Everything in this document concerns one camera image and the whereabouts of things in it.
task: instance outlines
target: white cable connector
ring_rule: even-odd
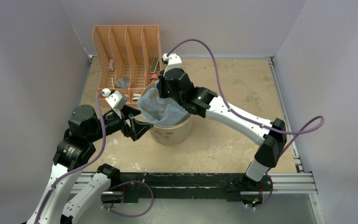
[[[112,93],[112,91],[110,91],[108,88],[103,89],[102,92],[102,96],[104,97],[108,97]]]
[[[108,102],[109,106],[113,110],[121,110],[128,100],[128,98],[122,92],[120,91],[111,92],[108,89],[105,92],[104,97],[106,102]]]
[[[167,60],[168,60],[168,54],[165,53],[165,54],[163,54],[163,61],[166,62]]]

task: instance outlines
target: plastic bag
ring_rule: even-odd
[[[119,88],[128,88],[130,86],[130,77],[122,77],[119,78],[116,82],[115,82],[116,86],[118,86]]]
[[[174,126],[187,111],[172,98],[159,98],[157,88],[152,88],[137,101],[138,109],[147,122],[158,126]]]

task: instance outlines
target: floor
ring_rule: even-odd
[[[149,206],[150,199],[138,203],[115,205],[115,211],[139,214]],[[260,210],[245,209],[241,202],[219,199],[156,199],[153,207],[141,217],[121,217],[101,209],[96,200],[85,211],[78,224],[317,224],[307,194],[273,194]]]
[[[266,60],[217,60],[220,82],[228,101],[243,110],[274,120],[283,119],[271,70]],[[182,68],[196,86],[218,92],[211,60],[184,59]],[[95,94],[101,77],[98,59],[94,58],[81,104],[96,107]],[[101,140],[94,143],[97,151]],[[122,172],[245,172],[258,146],[237,131],[218,122],[194,117],[189,137],[165,146],[146,133],[133,142],[121,132],[107,138],[101,158],[85,171],[95,172],[108,163]],[[296,173],[291,150],[282,155],[272,173]]]

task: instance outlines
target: orange plastic organizer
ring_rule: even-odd
[[[150,84],[153,59],[158,57],[159,65],[162,64],[159,26],[95,26],[92,37],[102,69],[98,91],[119,90],[128,96],[127,105],[136,107],[132,96],[141,94]],[[111,59],[113,69],[109,70]],[[112,83],[121,77],[129,77],[129,88],[119,88]],[[103,96],[99,102],[102,107],[109,107]]]

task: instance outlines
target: pink object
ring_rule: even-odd
[[[109,70],[109,71],[113,71],[113,59],[110,59],[110,60],[109,60],[108,70]]]
[[[151,79],[156,79],[156,80],[157,80],[157,79],[158,79],[158,75],[157,75],[157,74],[152,74],[152,75],[150,76],[150,78],[151,78]]]

